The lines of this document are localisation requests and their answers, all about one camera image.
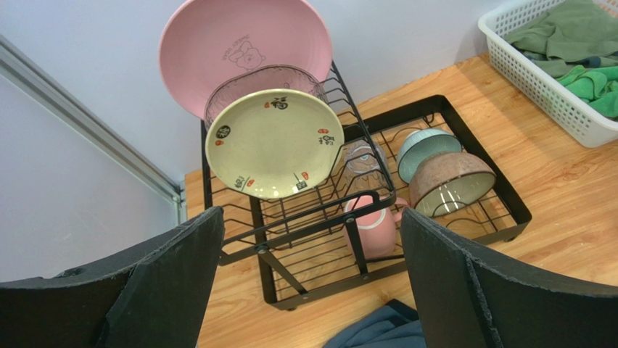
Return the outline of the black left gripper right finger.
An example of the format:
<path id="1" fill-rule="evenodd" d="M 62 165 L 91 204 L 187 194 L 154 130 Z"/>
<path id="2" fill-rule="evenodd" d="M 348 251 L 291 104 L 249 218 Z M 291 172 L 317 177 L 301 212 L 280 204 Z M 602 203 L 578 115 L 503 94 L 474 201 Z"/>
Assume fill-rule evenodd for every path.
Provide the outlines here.
<path id="1" fill-rule="evenodd" d="M 428 347 L 615 347 L 617 288 L 553 273 L 402 213 Z"/>

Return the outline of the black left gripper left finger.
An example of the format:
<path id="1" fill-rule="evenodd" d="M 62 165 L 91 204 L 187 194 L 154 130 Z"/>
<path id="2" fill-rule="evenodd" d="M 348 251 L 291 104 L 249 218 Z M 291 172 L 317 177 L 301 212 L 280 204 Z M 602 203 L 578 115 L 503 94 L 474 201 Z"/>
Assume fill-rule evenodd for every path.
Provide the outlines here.
<path id="1" fill-rule="evenodd" d="M 1 284 L 3 347 L 195 347 L 225 233 L 211 207 L 53 278 Z"/>

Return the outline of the pink mug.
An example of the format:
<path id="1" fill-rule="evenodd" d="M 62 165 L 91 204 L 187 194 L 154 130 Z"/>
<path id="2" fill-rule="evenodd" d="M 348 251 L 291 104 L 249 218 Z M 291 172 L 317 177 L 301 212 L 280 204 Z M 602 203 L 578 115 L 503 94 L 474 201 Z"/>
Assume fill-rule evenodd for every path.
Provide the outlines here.
<path id="1" fill-rule="evenodd" d="M 353 210 L 354 204 L 356 204 L 355 208 L 358 209 L 372 202 L 373 199 L 369 195 L 351 199 L 346 203 L 344 212 Z M 409 207 L 407 200 L 401 197 L 396 199 L 395 205 Z M 393 253 L 397 242 L 396 222 L 401 221 L 402 213 L 397 212 L 393 214 L 389 208 L 384 208 L 356 219 L 360 242 L 367 260 L 386 257 Z M 343 231 L 347 246 L 353 253 L 350 238 L 345 227 Z"/>

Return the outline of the brown speckled bowl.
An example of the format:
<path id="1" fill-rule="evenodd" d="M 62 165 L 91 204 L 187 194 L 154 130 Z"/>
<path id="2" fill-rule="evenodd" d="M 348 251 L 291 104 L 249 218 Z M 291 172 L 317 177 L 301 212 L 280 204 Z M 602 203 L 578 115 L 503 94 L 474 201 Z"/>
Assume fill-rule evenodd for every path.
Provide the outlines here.
<path id="1" fill-rule="evenodd" d="M 467 152 L 440 152 L 420 163 L 409 182 L 410 206 L 431 218 L 468 207 L 493 189 L 497 175 Z"/>

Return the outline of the cream patterned plate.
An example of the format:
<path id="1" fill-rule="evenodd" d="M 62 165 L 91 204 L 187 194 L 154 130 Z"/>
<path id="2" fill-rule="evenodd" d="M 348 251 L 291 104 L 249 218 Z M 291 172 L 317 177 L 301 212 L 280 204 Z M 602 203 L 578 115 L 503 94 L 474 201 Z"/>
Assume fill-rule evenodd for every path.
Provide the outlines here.
<path id="1" fill-rule="evenodd" d="M 228 105 L 207 133 L 205 155 L 230 189 L 282 199 L 326 180 L 344 142 L 342 124 L 324 101 L 279 88 Z"/>

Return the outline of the clear glass plate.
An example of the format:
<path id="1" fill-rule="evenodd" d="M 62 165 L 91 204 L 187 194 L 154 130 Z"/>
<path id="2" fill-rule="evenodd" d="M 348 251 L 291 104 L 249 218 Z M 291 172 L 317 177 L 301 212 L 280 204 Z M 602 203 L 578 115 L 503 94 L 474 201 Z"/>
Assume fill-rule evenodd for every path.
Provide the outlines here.
<path id="1" fill-rule="evenodd" d="M 327 102 L 323 86 L 309 72 L 290 65 L 269 65 L 232 78 L 211 94 L 204 111 L 204 128 L 231 103 L 246 95 L 274 88 L 285 88 L 311 94 Z"/>

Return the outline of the large pink plate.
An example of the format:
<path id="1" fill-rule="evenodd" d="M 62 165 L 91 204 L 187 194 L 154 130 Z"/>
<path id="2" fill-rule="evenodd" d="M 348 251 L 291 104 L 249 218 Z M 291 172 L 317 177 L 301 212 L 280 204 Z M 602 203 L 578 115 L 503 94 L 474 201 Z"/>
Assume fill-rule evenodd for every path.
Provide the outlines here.
<path id="1" fill-rule="evenodd" d="M 186 1 L 162 32 L 158 60 L 173 99 L 203 118 L 216 88 L 260 67 L 291 65 L 325 80 L 333 46 L 306 1 Z"/>

